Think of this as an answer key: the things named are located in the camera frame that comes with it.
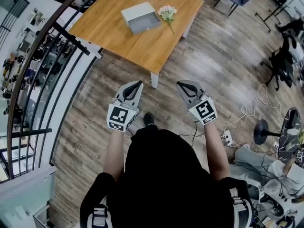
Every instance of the gray box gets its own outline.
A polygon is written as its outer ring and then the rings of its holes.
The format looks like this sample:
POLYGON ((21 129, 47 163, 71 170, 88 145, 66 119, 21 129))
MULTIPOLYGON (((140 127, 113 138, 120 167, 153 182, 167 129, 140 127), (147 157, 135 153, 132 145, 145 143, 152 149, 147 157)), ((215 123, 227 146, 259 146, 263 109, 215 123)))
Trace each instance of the gray box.
POLYGON ((145 14, 129 21, 129 26, 134 35, 160 26, 162 23, 155 12, 145 14))
POLYGON ((134 35, 161 25, 155 9, 149 2, 137 4, 122 10, 121 13, 134 35))

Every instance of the wooden table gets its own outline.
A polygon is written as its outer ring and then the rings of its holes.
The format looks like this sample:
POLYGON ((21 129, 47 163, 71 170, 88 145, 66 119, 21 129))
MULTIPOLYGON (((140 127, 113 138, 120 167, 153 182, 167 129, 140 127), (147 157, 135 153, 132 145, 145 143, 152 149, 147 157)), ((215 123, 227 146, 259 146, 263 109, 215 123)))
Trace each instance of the wooden table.
POLYGON ((157 87, 158 73, 181 36, 186 37, 203 0, 97 0, 73 25, 69 33, 95 43, 151 72, 152 86, 157 87), (162 6, 177 9, 171 31, 167 22, 133 35, 121 11, 149 2, 156 13, 162 6))

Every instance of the shoe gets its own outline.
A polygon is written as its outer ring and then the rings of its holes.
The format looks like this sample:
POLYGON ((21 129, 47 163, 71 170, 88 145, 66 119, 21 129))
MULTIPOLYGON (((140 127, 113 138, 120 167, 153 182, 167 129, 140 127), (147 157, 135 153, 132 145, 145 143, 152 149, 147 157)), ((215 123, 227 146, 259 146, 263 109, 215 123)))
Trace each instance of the shoe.
POLYGON ((243 144, 243 146, 242 146, 242 147, 244 147, 244 148, 246 148, 246 149, 249 149, 249 150, 250 150, 250 145, 249 145, 248 143, 243 144))
POLYGON ((152 113, 148 112, 143 116, 143 123, 146 126, 149 126, 151 124, 154 125, 154 116, 152 113))

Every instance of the curved handrail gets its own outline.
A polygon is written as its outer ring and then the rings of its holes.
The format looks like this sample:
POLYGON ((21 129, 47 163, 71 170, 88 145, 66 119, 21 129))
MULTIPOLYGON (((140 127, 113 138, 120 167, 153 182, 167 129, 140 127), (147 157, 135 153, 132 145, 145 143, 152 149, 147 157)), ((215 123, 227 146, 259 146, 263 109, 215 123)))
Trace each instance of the curved handrail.
MULTIPOLYGON (((22 67, 19 75, 17 77, 17 81, 14 86, 14 91, 12 93, 10 99, 10 106, 9 106, 9 117, 8 117, 8 127, 7 127, 7 155, 8 155, 8 166, 9 166, 9 176, 11 179, 14 178, 13 168, 12 168, 12 161, 11 161, 11 146, 12 146, 12 130, 13 130, 13 119, 14 119, 14 109, 16 107, 19 93, 21 90, 21 86, 23 83, 23 79, 26 73, 26 70, 29 68, 30 63, 32 61, 34 52, 38 49, 39 45, 41 44, 42 40, 44 40, 47 32, 53 27, 53 24, 57 21, 57 19, 62 15, 62 13, 71 5, 74 0, 65 0, 64 3, 55 11, 55 13, 49 18, 46 24, 41 29, 40 33, 38 34, 37 38, 35 39, 31 49, 27 55, 26 61, 24 66, 22 67)), ((68 24, 72 21, 72 19, 79 13, 79 10, 72 16, 72 18, 66 23, 64 28, 68 26, 68 24)))

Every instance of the flower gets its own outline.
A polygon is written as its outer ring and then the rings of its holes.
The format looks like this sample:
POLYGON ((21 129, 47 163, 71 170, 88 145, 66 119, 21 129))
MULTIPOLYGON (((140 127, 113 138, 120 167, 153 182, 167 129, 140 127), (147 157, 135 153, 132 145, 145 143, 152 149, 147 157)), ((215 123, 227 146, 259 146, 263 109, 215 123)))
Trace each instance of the flower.
POLYGON ((171 23, 173 20, 175 20, 175 18, 173 17, 173 15, 177 12, 177 10, 175 9, 175 7, 171 7, 171 6, 163 6, 158 10, 158 15, 162 17, 163 20, 167 21, 173 34, 174 31, 172 29, 171 23))

